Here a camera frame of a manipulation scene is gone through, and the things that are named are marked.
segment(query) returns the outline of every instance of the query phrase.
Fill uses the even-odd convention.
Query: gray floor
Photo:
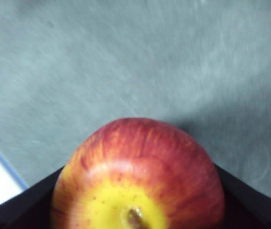
[[[0,151],[30,186],[125,116],[271,197],[271,0],[0,0]]]

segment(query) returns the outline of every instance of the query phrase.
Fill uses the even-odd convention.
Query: light blue edge
[[[4,158],[0,152],[0,163],[5,167],[8,173],[13,177],[13,179],[18,183],[18,185],[24,190],[28,189],[28,185],[21,178],[21,176],[14,170],[14,168],[9,164],[9,162]]]

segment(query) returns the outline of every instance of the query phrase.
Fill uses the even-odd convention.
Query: red apple
[[[52,198],[54,229],[215,229],[224,195],[214,164],[187,133],[118,119],[72,154]]]

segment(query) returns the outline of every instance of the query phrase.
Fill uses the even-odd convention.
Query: apple stem
[[[140,215],[134,209],[130,209],[128,212],[128,223],[132,229],[148,229],[143,225]]]

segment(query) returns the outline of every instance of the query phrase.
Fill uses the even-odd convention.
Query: yellow patch
[[[160,208],[146,195],[142,187],[112,184],[104,181],[82,200],[84,222],[89,229],[132,229],[128,212],[137,210],[148,229],[166,229],[166,218]]]

